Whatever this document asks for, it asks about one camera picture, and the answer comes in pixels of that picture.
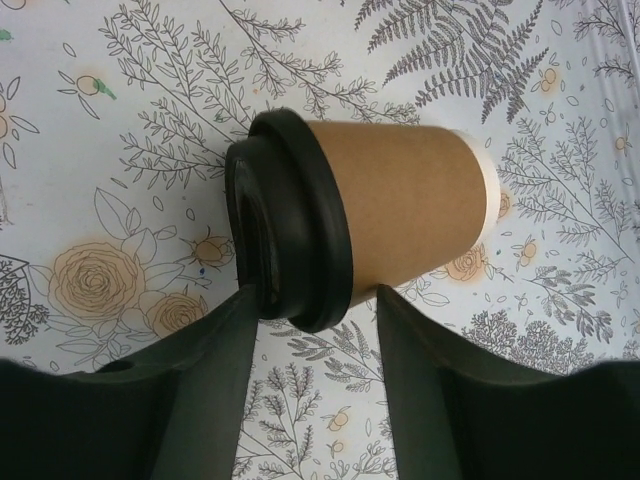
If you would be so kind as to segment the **single kraft paper cup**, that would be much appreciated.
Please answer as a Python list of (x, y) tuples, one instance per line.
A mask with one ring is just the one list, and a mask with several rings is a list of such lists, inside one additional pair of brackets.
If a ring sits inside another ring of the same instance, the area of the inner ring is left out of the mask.
[(312, 121), (350, 234), (351, 303), (403, 285), (479, 245), (501, 186), (484, 145), (438, 126)]

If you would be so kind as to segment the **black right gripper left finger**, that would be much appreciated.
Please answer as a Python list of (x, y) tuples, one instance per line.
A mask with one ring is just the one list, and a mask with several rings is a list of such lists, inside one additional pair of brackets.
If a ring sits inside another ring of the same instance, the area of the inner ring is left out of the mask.
[(99, 369), (136, 412), (115, 462), (121, 479), (228, 479), (257, 333), (256, 289), (241, 288), (178, 332)]

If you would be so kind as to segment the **black plastic cup lid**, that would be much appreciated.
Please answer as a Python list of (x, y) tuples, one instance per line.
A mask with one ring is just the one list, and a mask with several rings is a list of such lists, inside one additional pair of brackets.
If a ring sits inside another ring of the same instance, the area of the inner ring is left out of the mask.
[(317, 333), (337, 325), (353, 293), (353, 255), (336, 178), (309, 123), (290, 109), (258, 114), (225, 158), (239, 286), (265, 320)]

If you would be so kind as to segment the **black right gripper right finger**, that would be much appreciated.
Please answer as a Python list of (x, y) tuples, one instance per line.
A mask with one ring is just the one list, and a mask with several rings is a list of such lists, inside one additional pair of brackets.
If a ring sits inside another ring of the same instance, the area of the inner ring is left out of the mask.
[(471, 479), (474, 460), (457, 430), (454, 375), (506, 385), (520, 381), (518, 366), (426, 317), (387, 285), (376, 295), (399, 477)]

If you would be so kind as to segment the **floral table mat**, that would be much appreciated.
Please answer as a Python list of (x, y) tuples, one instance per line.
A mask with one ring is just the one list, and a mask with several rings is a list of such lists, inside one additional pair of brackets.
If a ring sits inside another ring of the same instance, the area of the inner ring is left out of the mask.
[[(228, 148), (254, 118), (480, 141), (498, 219), (393, 288), (518, 366), (456, 373), (471, 479), (639, 475), (635, 1), (5, 1), (1, 475), (121, 479), (138, 413), (98, 371), (241, 288)], [(401, 479), (377, 288), (258, 326), (228, 479)]]

